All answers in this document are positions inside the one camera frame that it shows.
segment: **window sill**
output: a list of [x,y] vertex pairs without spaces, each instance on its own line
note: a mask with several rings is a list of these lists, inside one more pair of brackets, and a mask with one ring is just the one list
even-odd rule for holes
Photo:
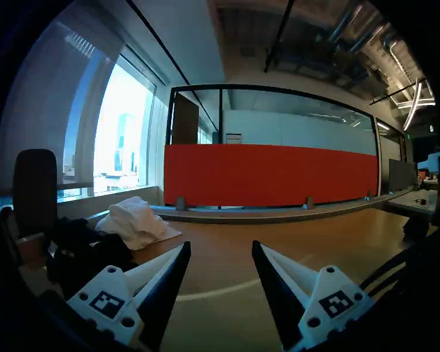
[[94,195],[76,195],[73,197],[58,198],[57,204],[68,203],[68,202],[73,202],[73,201],[80,201],[82,199],[87,199],[87,198],[104,197],[105,195],[135,191],[137,189],[143,189],[143,188],[149,188],[149,187],[154,187],[154,186],[144,185],[144,186],[137,186],[137,187],[131,187],[131,188],[117,189],[115,191],[100,192],[100,193],[95,193]]

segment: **office desk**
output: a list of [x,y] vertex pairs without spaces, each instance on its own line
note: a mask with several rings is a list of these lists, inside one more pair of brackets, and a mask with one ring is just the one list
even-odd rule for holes
[[280,351],[251,256],[254,239],[319,270],[337,265],[360,283],[400,252],[406,217],[377,209],[312,221],[267,225],[170,222],[182,235],[134,253],[138,263],[184,241],[192,256],[162,351]]

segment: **screw hole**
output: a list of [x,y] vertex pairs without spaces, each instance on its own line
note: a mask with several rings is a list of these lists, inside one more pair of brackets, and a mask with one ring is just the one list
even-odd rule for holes
[[318,327],[319,324],[321,324],[321,320],[319,320],[316,317],[311,318],[310,320],[308,320],[308,326],[309,327]]
[[111,330],[105,329],[101,331],[101,334],[110,338],[111,340],[114,340],[114,333]]
[[133,327],[135,325],[134,319],[132,318],[124,318],[121,323],[125,327]]
[[96,328],[96,321],[94,319],[86,319],[89,326]]

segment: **white wall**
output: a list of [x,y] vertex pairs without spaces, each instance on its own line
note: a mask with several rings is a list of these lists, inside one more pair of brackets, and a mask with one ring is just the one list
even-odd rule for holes
[[376,155],[372,131],[305,116],[267,111],[224,112],[227,133],[242,134],[243,144],[289,145]]
[[370,101],[366,101],[342,88],[317,79],[291,73],[278,72],[273,68],[267,73],[264,73],[265,55],[259,55],[263,53],[263,51],[263,48],[257,48],[256,53],[258,53],[258,56],[251,58],[239,55],[239,49],[237,47],[228,48],[224,64],[226,82],[236,84],[258,84],[261,86],[280,87],[315,94],[362,110],[384,121],[391,127],[402,131],[400,122],[391,112],[390,102],[384,100],[370,106]]

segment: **ceiling light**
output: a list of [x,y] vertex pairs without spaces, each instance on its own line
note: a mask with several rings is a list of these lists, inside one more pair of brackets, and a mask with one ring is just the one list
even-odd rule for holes
[[313,113],[310,113],[310,115],[320,116],[320,117],[332,117],[333,119],[338,119],[341,120],[342,122],[347,122],[344,118],[335,115],[323,115],[323,114],[313,114]]
[[361,123],[360,119],[357,119],[357,120],[355,120],[354,122],[352,122],[352,123],[350,124],[350,127],[358,126],[360,123]]
[[414,117],[414,113],[417,109],[417,104],[419,103],[419,98],[421,96],[421,90],[422,90],[422,83],[417,84],[417,89],[415,90],[415,97],[412,102],[411,111],[409,111],[409,114],[407,115],[407,120],[404,124],[404,131],[409,128],[409,125],[411,124],[412,118]]
[[381,128],[384,128],[385,130],[389,130],[390,128],[388,126],[383,125],[383,123],[377,122],[377,125]]
[[[419,101],[429,101],[431,103],[435,103],[435,99],[434,98],[420,98]],[[396,103],[396,105],[405,105],[405,104],[411,104],[412,100],[408,100],[408,101],[401,101],[400,103]]]
[[[417,104],[417,107],[419,106],[429,106],[429,105],[435,105],[435,103],[419,103]],[[405,109],[407,107],[411,107],[412,105],[404,105],[404,106],[398,106],[398,109]]]

